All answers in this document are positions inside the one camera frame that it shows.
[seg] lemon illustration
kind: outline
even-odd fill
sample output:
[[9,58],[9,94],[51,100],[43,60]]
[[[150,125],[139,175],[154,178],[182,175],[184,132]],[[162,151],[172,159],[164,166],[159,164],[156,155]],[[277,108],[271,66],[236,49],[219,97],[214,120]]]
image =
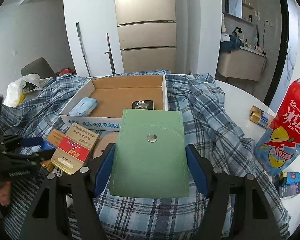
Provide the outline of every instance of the lemon illustration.
[[284,165],[284,163],[286,162],[285,159],[281,158],[280,156],[277,156],[275,153],[275,149],[272,148],[269,151],[269,161],[272,165],[272,167],[274,168],[280,168]]
[[270,137],[270,142],[284,142],[289,139],[287,131],[282,127],[276,128]]

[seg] beige refrigerator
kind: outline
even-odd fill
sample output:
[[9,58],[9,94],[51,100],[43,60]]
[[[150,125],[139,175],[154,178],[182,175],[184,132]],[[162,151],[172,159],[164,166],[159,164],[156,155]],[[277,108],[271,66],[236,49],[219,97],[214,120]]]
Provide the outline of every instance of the beige refrigerator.
[[125,73],[176,70],[175,0],[115,0]]

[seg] round table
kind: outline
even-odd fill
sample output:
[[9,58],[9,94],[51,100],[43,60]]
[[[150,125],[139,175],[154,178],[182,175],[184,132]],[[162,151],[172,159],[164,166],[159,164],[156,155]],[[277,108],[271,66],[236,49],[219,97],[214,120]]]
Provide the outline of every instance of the round table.
[[[275,116],[275,113],[260,100],[235,86],[219,80],[216,80],[216,84],[225,93],[225,111],[228,116],[241,127],[246,136],[258,142],[265,129],[250,121],[249,114],[251,107],[254,105],[273,116]],[[300,173],[300,156],[285,171]],[[284,199],[282,203],[292,216],[289,222],[289,231],[292,234],[300,224],[300,194],[293,198]]]

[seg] striped fabric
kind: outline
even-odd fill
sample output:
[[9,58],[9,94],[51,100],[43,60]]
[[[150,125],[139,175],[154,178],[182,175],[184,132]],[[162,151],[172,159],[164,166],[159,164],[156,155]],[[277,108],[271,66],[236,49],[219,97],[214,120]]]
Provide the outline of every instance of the striped fabric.
[[[254,174],[274,212],[282,238],[287,239],[288,212],[253,155],[254,141],[246,138],[225,113],[224,92],[215,85],[213,78],[209,74],[194,77],[170,75],[163,70],[133,74],[166,75],[168,107],[169,110],[183,112],[186,144],[193,143],[213,166],[223,168],[228,174]],[[87,78],[67,74],[58,77],[36,99],[15,108],[4,106],[0,133],[44,138],[52,129],[65,133],[68,128],[59,112],[86,81]],[[108,133],[96,132],[100,136]],[[37,149],[24,149],[23,153],[30,154],[34,150]],[[12,184],[10,212],[4,219],[5,229],[12,239],[18,239],[26,212],[46,174],[41,170],[37,178]],[[189,184],[188,198],[173,199],[110,196],[107,185],[100,197],[94,199],[94,204],[110,239],[193,239],[209,200],[197,191],[192,177]],[[224,236],[229,233],[233,200],[229,199]],[[73,237],[80,239],[75,217],[70,215],[69,221]]]

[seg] green leather case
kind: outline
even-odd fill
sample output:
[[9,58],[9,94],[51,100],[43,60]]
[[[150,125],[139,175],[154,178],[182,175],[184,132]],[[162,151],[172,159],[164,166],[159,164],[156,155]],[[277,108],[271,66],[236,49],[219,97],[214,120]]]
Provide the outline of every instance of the green leather case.
[[[154,134],[155,142],[149,142]],[[125,109],[117,138],[110,194],[122,197],[189,196],[182,113]]]

